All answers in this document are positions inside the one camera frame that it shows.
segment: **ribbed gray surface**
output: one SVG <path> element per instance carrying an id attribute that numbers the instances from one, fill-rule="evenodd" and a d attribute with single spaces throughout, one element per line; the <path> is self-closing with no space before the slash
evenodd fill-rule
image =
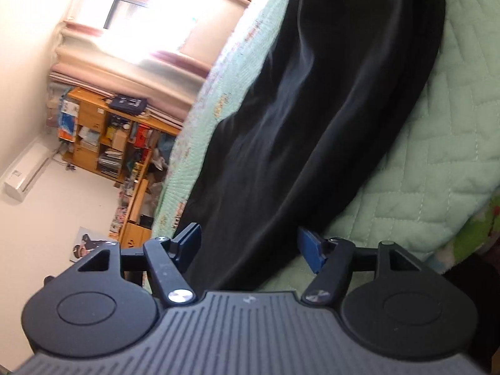
<path id="1" fill-rule="evenodd" d="M 479 374 L 465 357 L 399 362 L 358 346 L 326 309 L 297 303 L 290 292 L 210 292 L 167 312 L 129 350 L 93 361 L 38 354 L 17 375 Z"/>

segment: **silver screw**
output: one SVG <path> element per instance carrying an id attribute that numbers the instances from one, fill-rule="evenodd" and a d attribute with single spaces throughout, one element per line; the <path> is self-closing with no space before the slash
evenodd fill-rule
<path id="1" fill-rule="evenodd" d="M 330 298 L 330 293 L 326 290 L 313 290 L 306 295 L 306 300 L 311 303 L 322 303 Z"/>
<path id="2" fill-rule="evenodd" d="M 168 300 L 170 300 L 173 303 L 189 302 L 193 297 L 194 297 L 193 292 L 187 289 L 172 290 L 168 294 Z"/>

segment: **air conditioner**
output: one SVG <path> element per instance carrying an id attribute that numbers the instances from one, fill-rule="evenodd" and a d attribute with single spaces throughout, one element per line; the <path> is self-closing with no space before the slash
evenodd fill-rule
<path id="1" fill-rule="evenodd" d="M 50 158 L 51 152 L 36 142 L 8 173 L 5 180 L 7 194 L 23 201 Z"/>

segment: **poster of person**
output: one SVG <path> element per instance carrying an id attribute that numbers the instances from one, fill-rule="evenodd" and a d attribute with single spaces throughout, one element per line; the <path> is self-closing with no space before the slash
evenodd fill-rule
<path id="1" fill-rule="evenodd" d="M 80 227 L 78 230 L 77 237 L 73 243 L 73 248 L 69 260 L 71 262 L 77 262 L 81 258 L 87 256 L 94 249 L 99 247 L 106 242 L 113 242 L 110 238 L 105 235 L 92 232 L 86 228 Z"/>

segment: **black fabric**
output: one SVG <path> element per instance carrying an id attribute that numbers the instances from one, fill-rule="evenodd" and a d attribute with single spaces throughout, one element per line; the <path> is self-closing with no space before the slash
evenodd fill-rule
<path id="1" fill-rule="evenodd" d="M 500 347 L 500 277 L 497 270 L 480 256 L 472 254 L 443 275 L 464 292 L 476 305 L 476 334 L 468 354 L 487 373 L 492 357 Z"/>
<path id="2" fill-rule="evenodd" d="M 441 41 L 444 0 L 289 0 L 260 75 L 217 126 L 177 232 L 202 226 L 196 292 L 254 289 L 321 232 L 397 136 Z"/>

